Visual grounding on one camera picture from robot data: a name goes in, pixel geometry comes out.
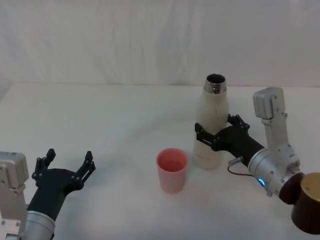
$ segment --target plastic cup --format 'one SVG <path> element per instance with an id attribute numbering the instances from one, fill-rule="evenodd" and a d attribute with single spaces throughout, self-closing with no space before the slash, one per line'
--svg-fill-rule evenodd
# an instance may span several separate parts
<path id="1" fill-rule="evenodd" d="M 160 185 L 164 192 L 180 192 L 186 182 L 188 156 L 178 148 L 162 150 L 156 157 Z"/>

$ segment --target white bottle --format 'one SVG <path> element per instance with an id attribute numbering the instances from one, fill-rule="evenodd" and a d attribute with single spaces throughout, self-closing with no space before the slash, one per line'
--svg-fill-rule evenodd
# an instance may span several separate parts
<path id="1" fill-rule="evenodd" d="M 197 102 L 196 122 L 211 134 L 217 134 L 227 126 L 229 103 L 227 84 L 224 76 L 211 74 L 206 78 L 202 95 Z M 223 157 L 223 151 L 213 151 L 209 146 L 197 140 L 194 133 L 193 160 L 203 169 L 217 168 Z"/>

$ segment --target white backdrop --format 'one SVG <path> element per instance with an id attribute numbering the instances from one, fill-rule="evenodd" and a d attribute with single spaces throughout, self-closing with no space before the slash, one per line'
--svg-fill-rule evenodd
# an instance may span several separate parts
<path id="1" fill-rule="evenodd" d="M 17 82 L 320 86 L 319 0 L 0 0 L 0 33 Z"/>

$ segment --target table surface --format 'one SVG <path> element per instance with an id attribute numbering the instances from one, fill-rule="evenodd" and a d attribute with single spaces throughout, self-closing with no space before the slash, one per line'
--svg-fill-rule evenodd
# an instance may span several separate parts
<path id="1" fill-rule="evenodd" d="M 96 171 L 65 200 L 57 240 L 311 240 L 291 221 L 292 206 L 267 197 L 259 183 L 190 165 L 185 188 L 161 191 L 157 153 L 180 148 L 192 156 L 198 86 L 15 83 L 0 101 L 2 151 L 21 152 L 31 174 L 54 148 L 51 168 L 76 171 L 88 150 Z M 229 87 L 230 112 L 251 125 L 266 146 L 252 95 L 261 87 Z M 320 88 L 284 87 L 289 141 L 301 171 L 320 172 Z M 239 164 L 235 172 L 247 172 Z M 29 203 L 35 182 L 26 182 Z"/>

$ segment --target blue led light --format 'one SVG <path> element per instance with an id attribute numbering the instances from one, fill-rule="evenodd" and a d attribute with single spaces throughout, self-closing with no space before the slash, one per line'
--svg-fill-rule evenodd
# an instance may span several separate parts
<path id="1" fill-rule="evenodd" d="M 261 178 L 258 178 L 258 181 L 259 181 L 259 183 L 262 185 L 262 186 L 265 186 L 266 184 L 265 184 L 265 181 L 263 181 Z"/>

